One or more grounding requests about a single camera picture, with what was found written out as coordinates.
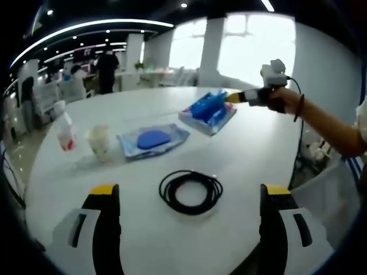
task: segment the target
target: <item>white bottle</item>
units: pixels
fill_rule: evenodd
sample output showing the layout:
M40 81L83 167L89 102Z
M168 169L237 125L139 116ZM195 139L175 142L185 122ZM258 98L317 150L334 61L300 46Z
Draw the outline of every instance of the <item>white bottle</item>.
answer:
M65 101L60 100L53 105L54 114L56 116L57 139L61 148L67 153L70 161L77 165L77 161L81 158L79 143L77 140L76 127L65 110Z

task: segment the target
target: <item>glass window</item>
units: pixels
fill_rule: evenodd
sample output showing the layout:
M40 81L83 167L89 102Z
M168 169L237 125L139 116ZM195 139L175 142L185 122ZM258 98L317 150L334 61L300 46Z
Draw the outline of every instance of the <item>glass window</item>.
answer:
M173 34L169 67L197 69L200 67L206 19L178 26Z
M242 29L239 28L240 22L246 22L245 15L236 14L227 18L218 71L224 76L261 87L262 65L270 64L271 60L279 58L287 68L286 73L291 76L296 51L295 23L292 18L279 15L250 15L248 25L243 23Z
M204 36L206 31L206 19L199 20L194 26L194 36Z
M227 33L244 33L246 30L245 24L246 17L244 15L229 15L226 20L225 31Z
M191 37L193 35L193 32L194 32L194 23L183 24L181 26L178 26L174 30L173 39L177 40L186 37Z

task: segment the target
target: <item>black cable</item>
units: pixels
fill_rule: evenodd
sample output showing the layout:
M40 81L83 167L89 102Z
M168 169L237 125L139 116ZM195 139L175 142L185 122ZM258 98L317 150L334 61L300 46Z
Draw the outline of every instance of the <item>black cable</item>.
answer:
M169 181L164 190L162 190L162 185L166 179L179 173L184 174ZM200 205L187 206L177 200L177 190L188 181L198 182L206 188L206 198ZM200 215L207 212L217 203L218 199L222 196L222 193L223 186L216 178L190 170L179 170L173 172L162 179L159 184L159 195L165 203L167 203L167 205L173 210L186 215Z
M8 168L8 169L11 171L11 173L13 174L13 177L14 177L14 180L15 180L15 185L16 185L16 188L17 188L17 191L18 191L18 193L19 193L19 194L17 194L17 192L15 192L15 190L13 189L13 187L11 186L10 182L8 181L7 177L6 177L6 176L5 176L5 174L4 174L4 176L5 176L5 178L6 178L6 181L7 181L7 184L9 185L10 192L11 192L11 194L13 195L13 197L15 197L15 200L19 203L19 205L20 205L23 209L25 209L25 202L23 201L22 197L20 196L18 180L17 180L17 178L15 177L15 173L14 173L13 169L11 169L11 168L10 168L10 164L9 164L9 162L8 162L8 161L7 161L7 159L5 158L5 152L6 152L6 149L5 149L5 150L3 151L3 153L2 153L1 160L0 160L0 165L1 165L1 167L4 167L4 166L5 166L5 165L4 165L4 164L5 164L5 162L7 163L8 167L6 167L6 168Z
M296 85L298 87L298 92L299 92L300 95L302 95L302 91L301 91L301 89L299 87L299 84L296 81L296 79L294 79L292 77L288 77L288 79L292 80L292 81L294 81L294 83L296 83ZM292 176L291 176L291 180L289 182L289 187L288 187L289 189L292 189L292 185L293 185L293 181L294 181L294 177L295 177L296 163L297 163L298 158L300 157L300 148L302 146L302 137L303 137L303 127L304 127L304 121L302 119L301 127L300 127L300 137L299 137L298 148L297 148L297 155L296 155L296 158L295 158L294 164L293 164Z

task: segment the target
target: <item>table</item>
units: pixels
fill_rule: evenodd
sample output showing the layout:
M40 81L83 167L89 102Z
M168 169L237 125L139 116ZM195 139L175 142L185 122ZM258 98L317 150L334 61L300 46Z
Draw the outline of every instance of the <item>table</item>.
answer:
M287 187L300 137L300 121L267 108L239 104L238 112L209 137L178 120L178 111L217 88L175 87L113 93L77 101L67 111L85 133L95 124L110 126L114 162L99 164L85 140L86 163L72 170L61 151L54 125L37 154L26 190L26 220L31 235L47 246L52 230L90 189L120 186L120 257L126 274L227 275L260 240L260 185ZM152 124L177 123L191 132L186 143L166 155L128 162L115 135ZM215 208L189 217L170 209L158 195L170 172L194 169L217 175L224 192ZM200 203L199 184L181 187L178 198Z

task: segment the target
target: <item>white pillar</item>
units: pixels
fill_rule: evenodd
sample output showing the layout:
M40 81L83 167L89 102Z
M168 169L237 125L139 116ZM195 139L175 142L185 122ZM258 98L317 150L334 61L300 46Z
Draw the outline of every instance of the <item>white pillar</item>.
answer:
M120 63L120 69L125 70L126 66L126 54L125 52L116 52L116 57Z
M217 70L220 46L222 43L225 18L208 20L199 68L199 82L201 87L220 87L221 79Z
M134 72L135 64L140 60L140 52L144 41L143 34L129 34L126 49L126 71Z

